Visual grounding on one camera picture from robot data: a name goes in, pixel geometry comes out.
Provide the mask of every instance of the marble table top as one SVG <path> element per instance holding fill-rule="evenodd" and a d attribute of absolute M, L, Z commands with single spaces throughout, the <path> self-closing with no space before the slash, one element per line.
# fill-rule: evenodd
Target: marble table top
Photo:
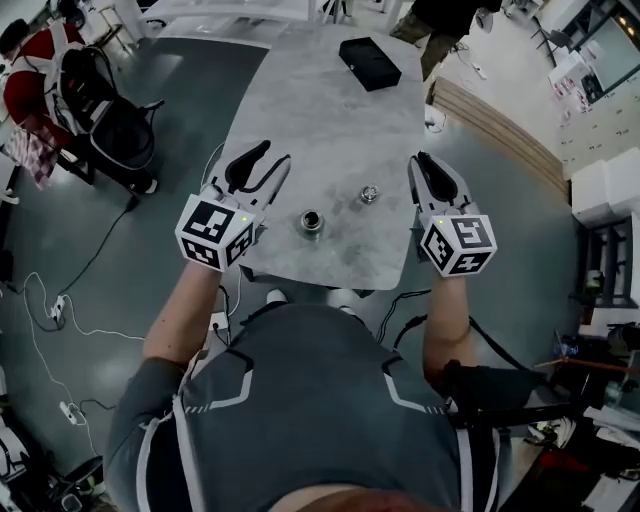
<path fill-rule="evenodd" d="M 402 71 L 396 87 L 367 92 L 338 55 L 342 41 L 367 36 Z M 407 166 L 424 146 L 416 49 L 355 27 L 292 24 L 255 74 L 223 155 L 260 140 L 272 142 L 268 154 L 291 155 L 291 172 L 240 264 L 325 286 L 395 288 L 415 217 Z M 366 205 L 369 185 L 379 196 Z M 307 209 L 325 219 L 315 241 L 297 228 Z"/>

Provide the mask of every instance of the gray floor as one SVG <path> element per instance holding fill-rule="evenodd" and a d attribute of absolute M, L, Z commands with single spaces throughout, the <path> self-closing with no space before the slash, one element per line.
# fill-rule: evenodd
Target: gray floor
<path fill-rule="evenodd" d="M 189 193 L 197 191 L 211 151 L 224 140 L 242 95 L 264 55 L 262 50 L 204 41 L 164 40 L 125 64 L 120 77 L 134 101 L 165 98 L 158 114 L 161 187 L 113 232 L 99 259 L 71 290 L 80 327 L 144 336 L 170 293 L 184 263 L 173 229 Z M 573 332 L 575 308 L 567 300 L 574 279 L 575 237 L 570 209 L 524 169 L 448 119 L 429 135 L 426 149 L 445 159 L 467 180 L 481 209 L 490 215 L 499 250 L 489 267 L 469 279 L 472 315 L 516 358 L 532 364 L 548 357 L 553 329 Z M 22 203 L 13 211 L 6 247 L 15 257 L 16 282 L 31 271 L 42 276 L 49 302 L 94 253 L 128 194 L 101 177 L 91 188 L 61 173 L 54 186 L 38 192 L 28 176 L 17 185 Z M 416 263 L 410 248 L 397 290 L 375 293 L 353 307 L 372 329 L 402 291 L 427 287 L 433 270 Z M 224 284 L 236 300 L 238 274 Z M 325 290 L 292 282 L 278 285 L 296 301 L 322 301 Z M 262 305 L 269 283 L 243 283 L 237 322 Z M 42 293 L 29 283 L 32 309 L 41 322 Z M 392 343 L 406 321 L 426 310 L 427 297 L 402 301 L 389 323 Z M 36 329 L 36 340 L 53 375 L 76 402 L 96 398 L 114 404 L 141 360 L 141 342 L 96 334 L 85 337 L 70 322 L 62 332 Z M 86 431 L 71 426 L 58 404 L 64 390 L 52 384 L 31 341 L 22 298 L 0 302 L 0 361 L 18 416 L 43 445 L 53 450 L 61 470 L 91 455 Z M 420 333 L 407 335 L 402 354 L 419 366 Z M 481 360 L 503 363 L 479 341 Z M 111 413 L 85 406 L 98 452 L 104 448 Z"/>

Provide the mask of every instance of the electrical outlet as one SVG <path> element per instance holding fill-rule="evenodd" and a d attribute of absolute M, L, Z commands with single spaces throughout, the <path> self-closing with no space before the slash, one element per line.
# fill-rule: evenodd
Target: electrical outlet
<path fill-rule="evenodd" d="M 478 76 L 480 78 L 482 78 L 483 80 L 487 79 L 487 75 L 484 72 L 484 70 L 480 67 L 480 64 L 476 64 L 475 62 L 472 62 L 471 65 L 473 66 L 473 69 L 476 71 L 476 73 L 478 73 Z"/>
<path fill-rule="evenodd" d="M 217 326 L 218 331 L 222 331 L 224 329 L 229 328 L 229 321 L 227 320 L 227 315 L 224 311 L 220 311 L 219 313 L 213 313 L 211 315 L 211 321 L 209 322 L 209 330 L 214 331 L 214 327 Z"/>
<path fill-rule="evenodd" d="M 62 318 L 62 310 L 64 309 L 64 298 L 58 296 L 56 303 L 51 308 L 51 318 L 59 322 Z"/>

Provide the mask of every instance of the wooden board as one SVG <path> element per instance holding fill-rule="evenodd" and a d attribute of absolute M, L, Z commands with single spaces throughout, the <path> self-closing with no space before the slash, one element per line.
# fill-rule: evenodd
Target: wooden board
<path fill-rule="evenodd" d="M 436 78 L 427 103 L 457 118 L 505 154 L 522 162 L 569 202 L 569 183 L 562 176 L 562 162 L 493 107 L 442 77 Z"/>

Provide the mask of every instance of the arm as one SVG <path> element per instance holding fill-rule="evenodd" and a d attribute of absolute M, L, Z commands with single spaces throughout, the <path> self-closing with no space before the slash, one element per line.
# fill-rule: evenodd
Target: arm
<path fill-rule="evenodd" d="M 184 374 L 181 366 L 189 363 L 206 338 L 220 277 L 219 272 L 187 264 L 145 340 L 145 361 L 115 410 L 104 457 L 105 478 L 111 497 L 123 510 L 137 507 L 136 465 L 145 434 L 139 425 L 171 410 Z"/>
<path fill-rule="evenodd" d="M 456 359 L 476 366 L 469 326 L 469 306 L 464 277 L 443 279 L 436 275 L 422 347 L 422 370 L 431 383 L 438 382 L 445 365 Z"/>
<path fill-rule="evenodd" d="M 202 348 L 222 274 L 188 263 L 144 342 L 145 359 L 187 365 Z"/>

